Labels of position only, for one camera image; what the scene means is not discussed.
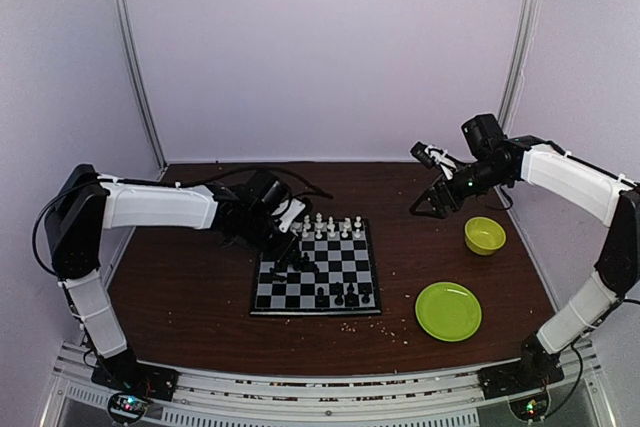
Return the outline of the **black king piece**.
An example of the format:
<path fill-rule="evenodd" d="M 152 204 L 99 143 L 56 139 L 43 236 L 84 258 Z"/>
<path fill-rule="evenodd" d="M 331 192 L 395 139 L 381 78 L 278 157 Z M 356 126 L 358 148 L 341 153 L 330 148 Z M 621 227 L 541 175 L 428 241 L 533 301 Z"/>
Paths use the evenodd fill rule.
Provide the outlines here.
<path fill-rule="evenodd" d="M 329 306 L 329 297 L 325 294 L 325 289 L 319 287 L 315 297 L 315 306 L 317 308 L 327 308 Z"/>

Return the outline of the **black bishop piece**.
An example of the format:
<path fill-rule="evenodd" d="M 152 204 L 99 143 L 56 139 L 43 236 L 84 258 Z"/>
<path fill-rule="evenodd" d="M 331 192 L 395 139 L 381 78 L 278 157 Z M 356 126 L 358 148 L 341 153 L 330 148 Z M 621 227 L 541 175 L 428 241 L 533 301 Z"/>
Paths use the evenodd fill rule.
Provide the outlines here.
<path fill-rule="evenodd" d="M 340 282 L 336 282 L 333 286 L 333 292 L 335 295 L 334 302 L 337 306 L 342 306 L 344 304 L 344 288 L 343 284 Z"/>

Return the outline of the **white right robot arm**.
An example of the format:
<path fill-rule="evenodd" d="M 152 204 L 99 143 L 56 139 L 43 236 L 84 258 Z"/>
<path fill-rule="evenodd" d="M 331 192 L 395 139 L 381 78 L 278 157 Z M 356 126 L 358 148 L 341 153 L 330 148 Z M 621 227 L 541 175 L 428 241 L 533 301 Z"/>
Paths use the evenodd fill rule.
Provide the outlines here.
<path fill-rule="evenodd" d="M 512 377 L 535 387 L 555 368 L 560 353 L 596 330 L 639 284 L 639 184 L 582 160 L 551 140 L 508 136 L 492 114 L 461 127 L 471 160 L 416 142 L 411 156 L 438 169 L 411 206 L 415 216 L 444 219 L 466 199 L 518 183 L 538 189 L 516 219 L 535 221 L 528 246 L 539 265 L 580 274 L 564 305 L 523 341 Z"/>

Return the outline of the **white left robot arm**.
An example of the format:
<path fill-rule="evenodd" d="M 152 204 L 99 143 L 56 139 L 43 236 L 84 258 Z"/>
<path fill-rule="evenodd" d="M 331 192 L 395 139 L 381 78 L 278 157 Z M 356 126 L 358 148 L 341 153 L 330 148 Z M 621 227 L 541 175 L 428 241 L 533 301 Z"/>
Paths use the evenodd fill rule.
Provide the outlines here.
<path fill-rule="evenodd" d="M 250 171 L 247 181 L 226 185 L 222 175 L 161 182 L 127 179 L 78 164 L 38 214 L 33 229 L 45 232 L 50 261 L 36 261 L 56 278 L 99 367 L 121 390 L 137 389 L 144 371 L 108 292 L 119 267 L 113 265 L 108 274 L 100 271 L 104 232 L 123 233 L 113 256 L 117 263 L 144 228 L 188 228 L 239 239 L 288 265 L 299 253 L 291 227 L 310 212 L 312 203 L 295 196 L 273 171 Z"/>

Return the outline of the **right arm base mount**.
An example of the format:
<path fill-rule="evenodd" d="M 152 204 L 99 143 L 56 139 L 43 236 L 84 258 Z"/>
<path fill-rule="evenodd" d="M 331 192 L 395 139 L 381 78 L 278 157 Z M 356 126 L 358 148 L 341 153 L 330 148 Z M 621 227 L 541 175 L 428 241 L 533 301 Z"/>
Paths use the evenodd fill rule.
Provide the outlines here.
<path fill-rule="evenodd" d="M 511 413 L 529 423 L 541 421 L 550 413 L 548 388 L 563 379 L 559 354 L 549 354 L 534 334 L 522 342 L 518 360 L 478 371 L 484 398 L 508 397 Z"/>

